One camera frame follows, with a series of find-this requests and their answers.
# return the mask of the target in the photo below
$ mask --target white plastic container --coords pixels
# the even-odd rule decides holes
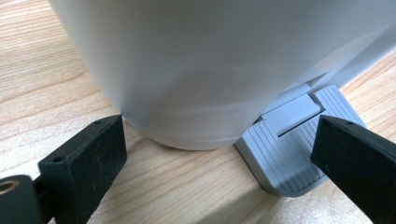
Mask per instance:
[[[233,144],[281,92],[345,82],[395,42],[396,1],[49,1],[122,115],[186,149]]]

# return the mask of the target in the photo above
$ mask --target gray ridged plastic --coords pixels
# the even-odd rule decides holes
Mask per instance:
[[[236,142],[261,186],[272,194],[298,197],[327,180],[327,176],[310,160],[321,114],[348,119],[364,126],[335,86],[323,88],[309,96],[322,110],[313,118],[306,122],[302,120],[302,124],[280,136],[268,125],[268,120],[261,119]]]

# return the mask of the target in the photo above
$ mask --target gray plastic foot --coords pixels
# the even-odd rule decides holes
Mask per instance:
[[[342,93],[329,86],[263,114],[236,142],[263,189],[298,197],[328,179],[310,160],[321,114],[364,126]]]

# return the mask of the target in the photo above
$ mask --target wooden surface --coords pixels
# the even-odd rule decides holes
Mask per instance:
[[[342,89],[370,130],[396,142],[396,53]],[[0,178],[36,164],[90,122],[119,113],[45,0],[0,1]],[[234,147],[162,146],[124,122],[128,161],[91,223],[366,223],[331,181],[304,197],[263,191]]]

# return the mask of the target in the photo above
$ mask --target wooden table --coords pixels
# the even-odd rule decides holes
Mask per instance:
[[[396,142],[396,53],[342,89],[370,130]],[[0,3],[0,178],[36,164],[92,121],[118,114],[45,0]],[[331,181],[301,198],[263,191],[234,147],[162,146],[124,122],[128,161],[91,223],[365,223]]]

